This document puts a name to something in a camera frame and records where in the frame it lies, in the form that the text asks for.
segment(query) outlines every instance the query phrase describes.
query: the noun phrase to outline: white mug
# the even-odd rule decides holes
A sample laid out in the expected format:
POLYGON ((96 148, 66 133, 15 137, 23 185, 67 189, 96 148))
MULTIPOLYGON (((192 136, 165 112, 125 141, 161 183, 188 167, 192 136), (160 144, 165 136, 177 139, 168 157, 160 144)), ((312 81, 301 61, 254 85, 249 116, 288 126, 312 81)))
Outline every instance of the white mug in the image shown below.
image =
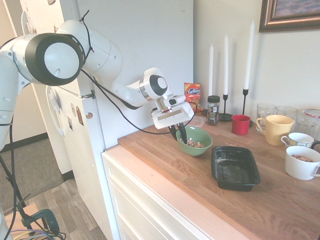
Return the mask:
POLYGON ((304 133, 293 132, 288 136, 282 136, 281 141, 287 146, 301 146, 305 148, 310 148, 314 142, 314 138, 304 133))
POLYGON ((290 146, 286 149, 285 171, 296 179, 311 180, 314 177, 320 177, 317 174, 320 167, 320 153, 308 147, 290 146), (313 162, 302 161, 294 158, 299 155, 311 159, 313 162))

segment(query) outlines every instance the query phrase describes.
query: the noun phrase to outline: yellow mug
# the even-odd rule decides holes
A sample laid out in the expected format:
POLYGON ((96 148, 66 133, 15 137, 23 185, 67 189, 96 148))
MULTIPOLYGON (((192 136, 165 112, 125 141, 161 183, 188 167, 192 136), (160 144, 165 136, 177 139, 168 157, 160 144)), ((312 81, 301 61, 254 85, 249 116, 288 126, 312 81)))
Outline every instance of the yellow mug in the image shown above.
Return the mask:
POLYGON ((256 120, 256 125, 265 135, 266 142, 274 146, 284 145, 281 137, 290 132, 293 124, 294 120, 292 118, 282 115, 269 115, 266 118, 259 117, 256 120), (265 122, 265 130, 261 127, 259 121, 265 122))

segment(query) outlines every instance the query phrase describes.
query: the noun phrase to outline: refrigerator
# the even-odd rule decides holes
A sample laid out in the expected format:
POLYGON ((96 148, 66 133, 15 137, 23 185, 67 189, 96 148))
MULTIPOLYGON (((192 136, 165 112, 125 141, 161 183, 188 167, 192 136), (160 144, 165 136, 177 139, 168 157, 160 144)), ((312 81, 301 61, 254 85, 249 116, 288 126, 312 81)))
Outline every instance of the refrigerator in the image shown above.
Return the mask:
MULTIPOLYGON (((192 0, 20 0, 22 27, 32 33, 54 32, 70 19, 84 21, 120 49, 122 70, 115 79, 128 85, 144 71, 159 67, 171 91, 184 94, 193 83, 192 0)), ((79 194, 108 240, 120 234, 111 201, 101 153, 118 144, 118 138, 137 131, 84 74, 70 84, 47 87, 49 116, 62 136, 79 194)), ((136 110, 110 96, 123 114, 143 129, 153 125, 150 102, 136 110)))

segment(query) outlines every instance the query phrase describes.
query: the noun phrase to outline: snack bag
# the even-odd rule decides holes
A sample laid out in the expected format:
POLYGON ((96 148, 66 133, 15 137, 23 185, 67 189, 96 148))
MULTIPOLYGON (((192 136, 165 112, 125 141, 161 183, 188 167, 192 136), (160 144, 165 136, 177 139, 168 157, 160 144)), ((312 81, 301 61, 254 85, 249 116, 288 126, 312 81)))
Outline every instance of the snack bag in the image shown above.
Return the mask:
POLYGON ((184 83, 184 95, 186 101, 190 104, 194 112, 203 110, 203 108, 200 106, 200 87, 200 83, 184 83))

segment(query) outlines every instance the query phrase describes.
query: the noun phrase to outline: white wall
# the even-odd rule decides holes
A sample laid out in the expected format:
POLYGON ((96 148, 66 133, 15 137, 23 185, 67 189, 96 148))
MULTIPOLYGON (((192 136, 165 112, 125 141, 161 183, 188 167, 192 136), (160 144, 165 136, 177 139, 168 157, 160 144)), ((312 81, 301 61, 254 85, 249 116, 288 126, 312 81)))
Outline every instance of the white wall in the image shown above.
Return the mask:
MULTIPOLYGON (((229 37, 226 112, 242 114, 250 25, 254 49, 245 114, 256 120, 257 104, 320 109, 320 29, 259 33, 262 1, 194 0, 194 82, 202 84, 207 105, 209 48, 214 47, 213 94, 224 93, 224 38, 229 37)), ((220 112, 223 111, 223 100, 220 112)), ((320 139, 319 127, 316 138, 320 139)))
MULTIPOLYGON (((4 2, 0 0, 0 45, 14 38, 15 33, 10 23, 4 2)), ((23 140, 46 132, 44 122, 31 85, 19 94, 13 120, 13 141, 23 140)))

